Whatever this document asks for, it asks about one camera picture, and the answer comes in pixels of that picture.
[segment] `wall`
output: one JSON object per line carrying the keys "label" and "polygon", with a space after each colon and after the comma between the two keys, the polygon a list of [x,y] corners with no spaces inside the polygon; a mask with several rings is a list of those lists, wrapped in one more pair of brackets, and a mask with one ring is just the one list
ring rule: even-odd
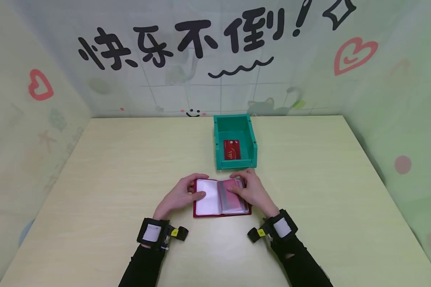
{"label": "wall", "polygon": [[0,279],[90,117],[45,49],[0,1]]}
{"label": "wall", "polygon": [[387,32],[342,112],[431,261],[431,1]]}
{"label": "wall", "polygon": [[431,260],[431,0],[10,2],[97,117],[345,115]]}

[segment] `person's right hand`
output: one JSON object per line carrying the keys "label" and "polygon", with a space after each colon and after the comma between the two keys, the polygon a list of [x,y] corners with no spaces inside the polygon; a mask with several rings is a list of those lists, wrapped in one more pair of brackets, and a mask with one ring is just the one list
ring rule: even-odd
{"label": "person's right hand", "polygon": [[246,182],[246,188],[227,188],[228,191],[238,194],[251,205],[257,206],[265,214],[266,217],[273,217],[279,214],[278,207],[268,195],[262,185],[260,178],[251,168],[242,171],[234,172],[230,175],[231,178],[240,177]]}

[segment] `person's left hand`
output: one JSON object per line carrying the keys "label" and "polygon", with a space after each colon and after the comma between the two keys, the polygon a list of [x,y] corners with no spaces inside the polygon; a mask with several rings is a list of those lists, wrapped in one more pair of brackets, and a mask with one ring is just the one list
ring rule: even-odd
{"label": "person's left hand", "polygon": [[209,178],[209,175],[205,175],[204,173],[193,173],[181,178],[176,186],[161,200],[155,209],[153,219],[166,220],[171,211],[183,208],[195,200],[204,199],[206,193],[204,191],[193,193],[193,185],[195,179],[207,178]]}

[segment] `exclamation mark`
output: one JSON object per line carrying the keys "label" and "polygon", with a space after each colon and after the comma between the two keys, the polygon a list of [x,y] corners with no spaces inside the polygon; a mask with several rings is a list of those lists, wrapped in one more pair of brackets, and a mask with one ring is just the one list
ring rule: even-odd
{"label": "exclamation mark", "polygon": [[[303,25],[304,19],[306,18],[306,15],[308,14],[308,10],[310,9],[312,0],[304,0],[303,5],[300,9],[299,18],[297,19],[297,22],[295,22],[295,26],[297,28],[300,28]],[[292,36],[297,37],[300,34],[299,29],[295,29],[294,32],[292,32]]]}

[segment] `white patch on wrist strap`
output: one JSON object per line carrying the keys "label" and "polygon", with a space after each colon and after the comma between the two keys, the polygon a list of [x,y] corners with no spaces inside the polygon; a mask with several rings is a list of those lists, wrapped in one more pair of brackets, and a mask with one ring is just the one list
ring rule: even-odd
{"label": "white patch on wrist strap", "polygon": [[145,231],[142,239],[150,242],[157,242],[160,233],[161,233],[161,226],[148,224],[147,230]]}
{"label": "white patch on wrist strap", "polygon": [[276,229],[276,232],[278,233],[280,238],[284,238],[292,231],[289,227],[289,224],[287,224],[285,218],[281,218],[278,222],[273,224],[273,226],[274,229]]}

